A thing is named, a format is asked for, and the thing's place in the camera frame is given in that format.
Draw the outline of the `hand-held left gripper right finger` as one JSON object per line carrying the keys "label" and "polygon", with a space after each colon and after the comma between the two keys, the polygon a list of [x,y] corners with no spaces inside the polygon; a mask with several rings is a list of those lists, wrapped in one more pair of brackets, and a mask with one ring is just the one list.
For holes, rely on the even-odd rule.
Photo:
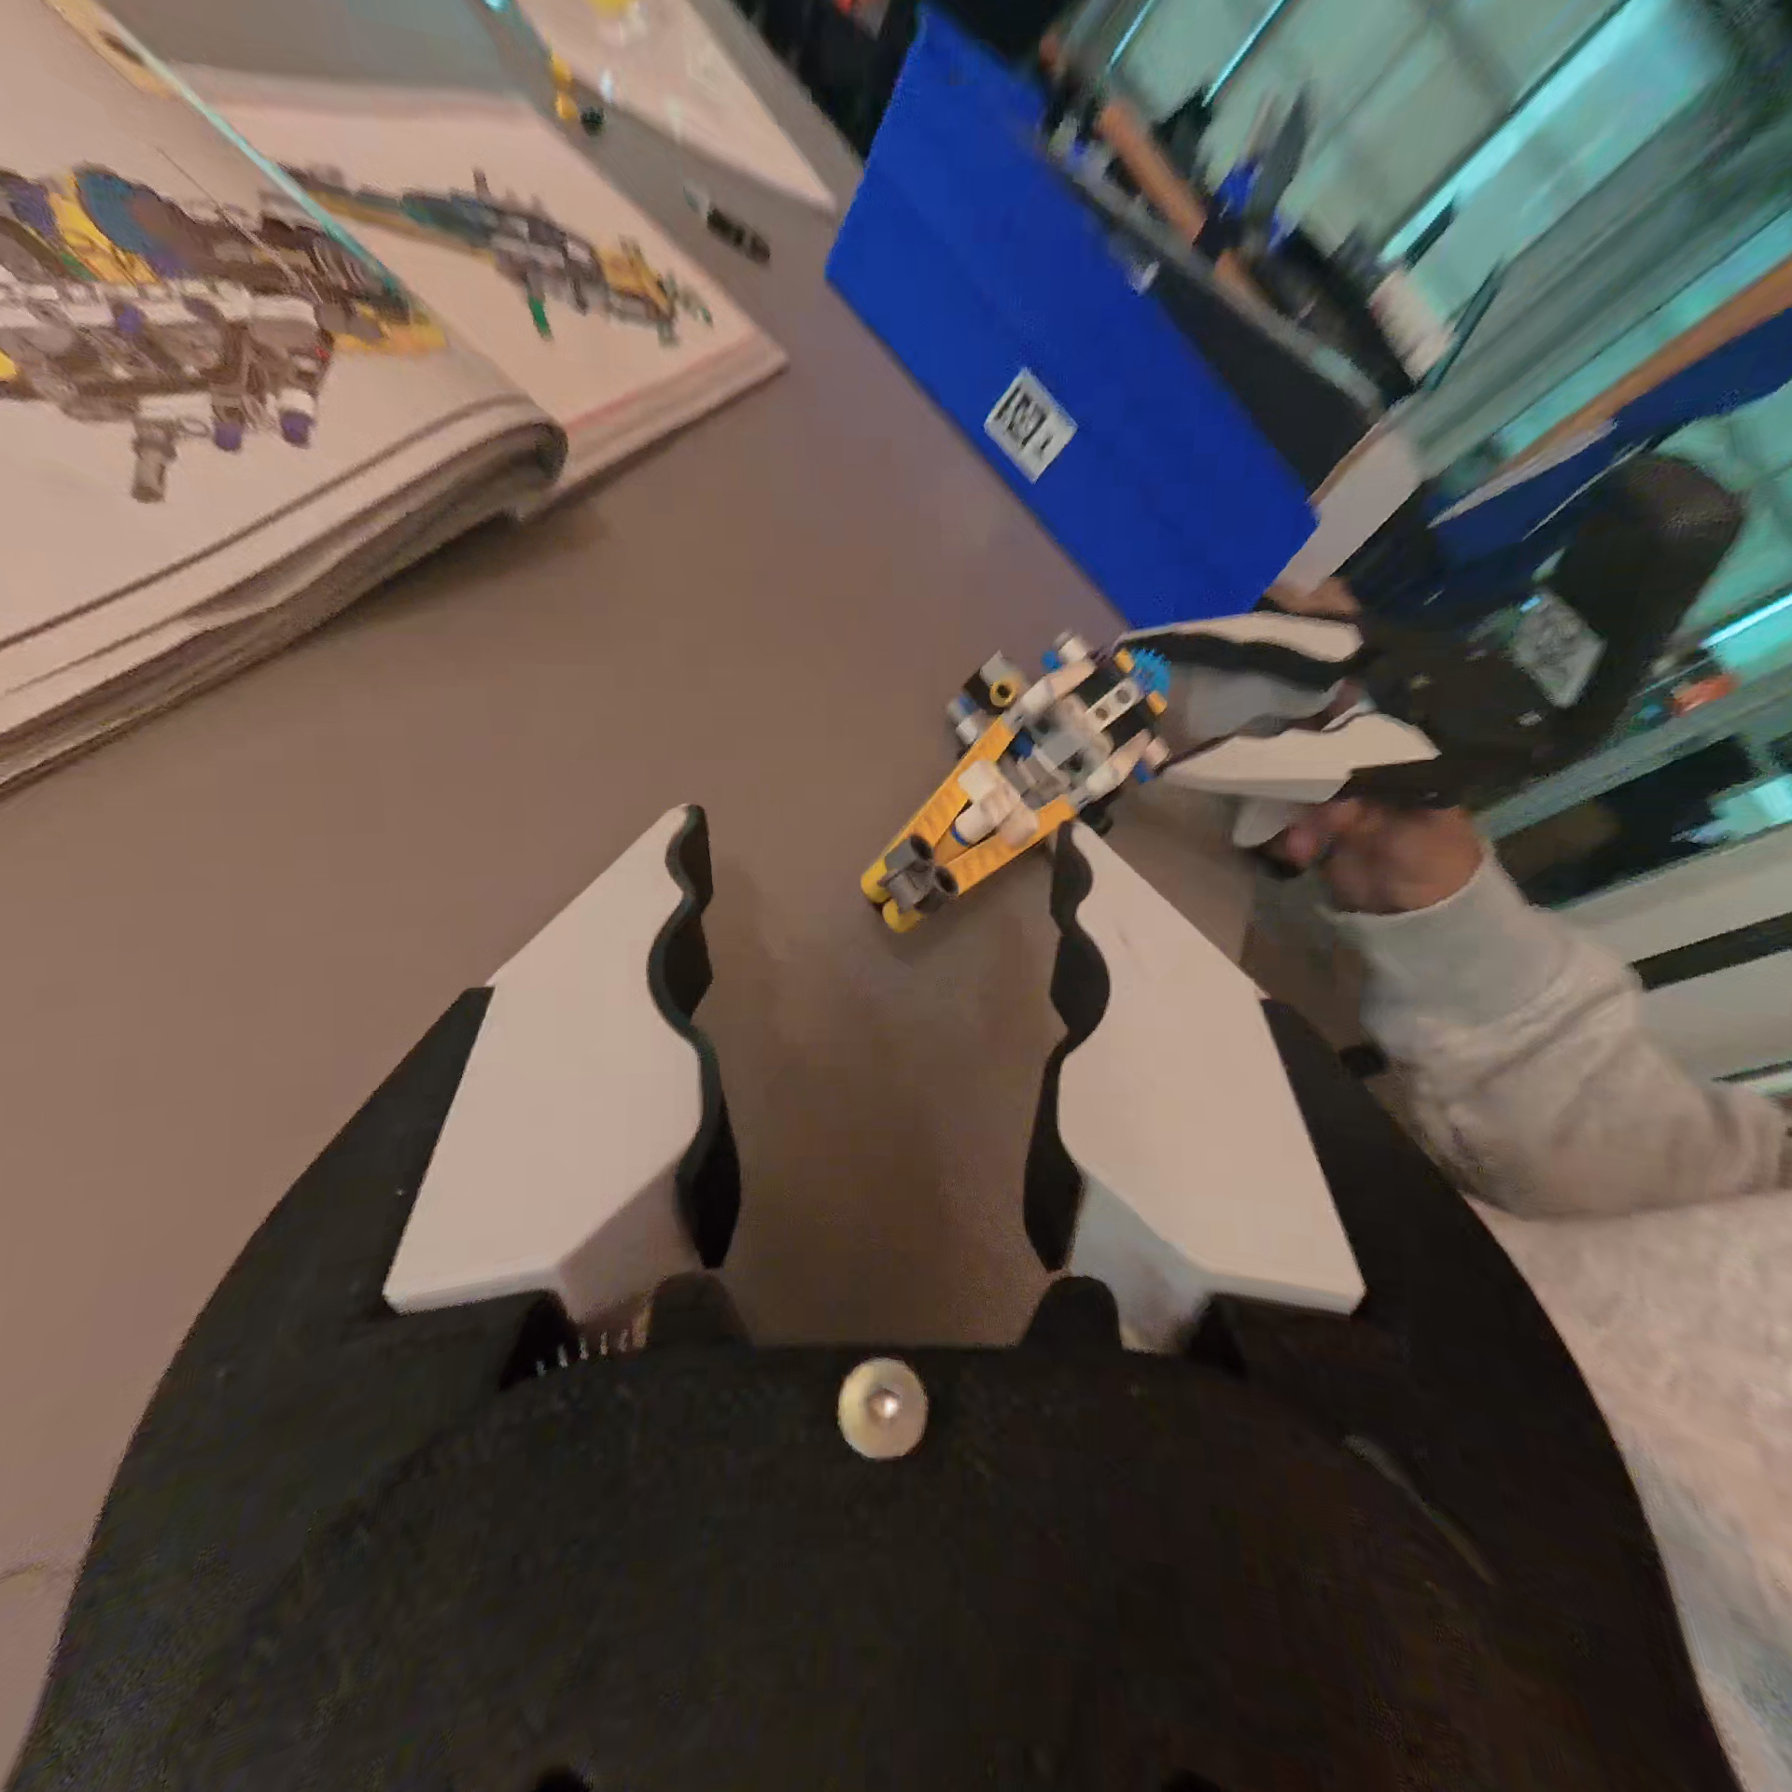
{"label": "hand-held left gripper right finger", "polygon": [[1083,822],[1058,831],[1045,1059],[1022,1225],[1098,1283],[1132,1351],[1175,1355],[1220,1297],[1353,1316],[1366,1280],[1258,986]]}

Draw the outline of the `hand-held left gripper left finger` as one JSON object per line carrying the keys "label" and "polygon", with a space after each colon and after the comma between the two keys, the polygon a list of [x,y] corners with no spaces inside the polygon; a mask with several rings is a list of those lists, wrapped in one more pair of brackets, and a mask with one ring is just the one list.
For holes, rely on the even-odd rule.
{"label": "hand-held left gripper left finger", "polygon": [[654,818],[485,986],[485,1013],[400,1236],[401,1314],[547,1292],[590,1323],[726,1265],[741,1155],[710,989],[708,818]]}

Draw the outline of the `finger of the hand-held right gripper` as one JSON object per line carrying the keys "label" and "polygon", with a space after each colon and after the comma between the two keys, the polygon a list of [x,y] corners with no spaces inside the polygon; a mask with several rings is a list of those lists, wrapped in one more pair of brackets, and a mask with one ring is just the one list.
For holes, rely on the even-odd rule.
{"label": "finger of the hand-held right gripper", "polygon": [[1121,634],[1112,660],[1128,660],[1162,697],[1190,701],[1264,682],[1330,691],[1372,660],[1372,646],[1349,620],[1244,611]]}
{"label": "finger of the hand-held right gripper", "polygon": [[1230,734],[1168,763],[1168,787],[1237,801],[1234,844],[1266,847],[1300,813],[1336,799],[1360,774],[1420,768],[1443,759],[1424,729],[1372,707],[1323,726]]}

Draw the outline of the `yellow and white lego model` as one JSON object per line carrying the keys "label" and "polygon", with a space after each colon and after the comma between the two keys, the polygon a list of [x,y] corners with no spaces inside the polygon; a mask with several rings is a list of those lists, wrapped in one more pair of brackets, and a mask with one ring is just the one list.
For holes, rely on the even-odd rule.
{"label": "yellow and white lego model", "polygon": [[1061,635],[1038,669],[994,655],[948,710],[958,759],[862,875],[862,896],[905,933],[1171,762],[1171,665],[1145,643]]}

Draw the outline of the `person's right forearm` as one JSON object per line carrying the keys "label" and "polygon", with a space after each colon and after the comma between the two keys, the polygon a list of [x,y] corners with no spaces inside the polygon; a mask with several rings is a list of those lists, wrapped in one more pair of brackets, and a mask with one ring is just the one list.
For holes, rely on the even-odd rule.
{"label": "person's right forearm", "polygon": [[1677,1067],[1638,979],[1485,851],[1430,909],[1326,903],[1361,963],[1366,1031],[1464,1189],[1525,1219],[1787,1194],[1786,1110]]}

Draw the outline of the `dark cardboard lego box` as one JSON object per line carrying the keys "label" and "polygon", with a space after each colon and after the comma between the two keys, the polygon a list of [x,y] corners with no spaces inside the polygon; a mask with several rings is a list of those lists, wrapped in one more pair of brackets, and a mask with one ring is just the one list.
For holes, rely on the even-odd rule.
{"label": "dark cardboard lego box", "polygon": [[1164,122],[1145,119],[1073,63],[1045,73],[1042,147],[1104,225],[1141,292],[1162,305],[1190,289],[1228,326],[1254,326],[1325,375],[1372,417],[1415,399],[1410,370],[1376,318],[1372,284],[1292,221],[1284,198],[1307,155],[1306,86],[1264,102],[1216,185],[1177,149],[1200,149],[1211,110],[1196,94]]}

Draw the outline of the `long black lego pin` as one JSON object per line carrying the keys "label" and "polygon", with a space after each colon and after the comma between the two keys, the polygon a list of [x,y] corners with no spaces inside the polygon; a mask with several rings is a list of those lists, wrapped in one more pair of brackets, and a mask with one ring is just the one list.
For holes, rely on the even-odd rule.
{"label": "long black lego pin", "polygon": [[771,265],[771,241],[760,227],[716,204],[714,198],[698,185],[684,183],[683,193],[686,207],[698,214],[706,234],[721,241],[727,249],[742,255],[753,266]]}

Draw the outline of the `lego instruction booklet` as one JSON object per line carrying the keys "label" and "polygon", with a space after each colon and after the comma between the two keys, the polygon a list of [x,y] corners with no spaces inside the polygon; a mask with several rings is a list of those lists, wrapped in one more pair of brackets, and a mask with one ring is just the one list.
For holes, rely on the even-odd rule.
{"label": "lego instruction booklet", "polygon": [[784,372],[500,80],[169,62],[5,4],[3,779]]}

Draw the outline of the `person's right hand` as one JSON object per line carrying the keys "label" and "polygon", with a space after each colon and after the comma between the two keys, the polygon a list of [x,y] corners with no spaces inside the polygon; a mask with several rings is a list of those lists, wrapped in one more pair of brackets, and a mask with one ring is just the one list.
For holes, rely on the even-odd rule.
{"label": "person's right hand", "polygon": [[1346,797],[1300,813],[1272,854],[1315,871],[1333,909],[1386,914],[1454,896],[1483,867],[1488,844],[1461,810]]}

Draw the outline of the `blue plastic bin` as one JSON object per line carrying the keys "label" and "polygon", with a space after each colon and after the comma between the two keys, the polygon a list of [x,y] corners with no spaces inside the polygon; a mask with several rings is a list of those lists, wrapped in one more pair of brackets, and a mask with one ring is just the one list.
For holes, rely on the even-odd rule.
{"label": "blue plastic bin", "polygon": [[931,6],[825,275],[1112,605],[1256,605],[1307,491],[1044,151],[1042,94]]}

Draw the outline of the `clear plastic bag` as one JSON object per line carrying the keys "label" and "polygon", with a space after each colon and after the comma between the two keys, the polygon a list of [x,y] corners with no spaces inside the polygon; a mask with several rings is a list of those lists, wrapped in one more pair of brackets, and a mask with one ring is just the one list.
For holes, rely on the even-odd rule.
{"label": "clear plastic bag", "polygon": [[589,2],[520,2],[519,10],[547,52],[566,59],[581,94],[614,103],[681,149],[832,214],[832,190],[698,10],[686,2],[650,4],[653,19],[637,34],[604,29]]}

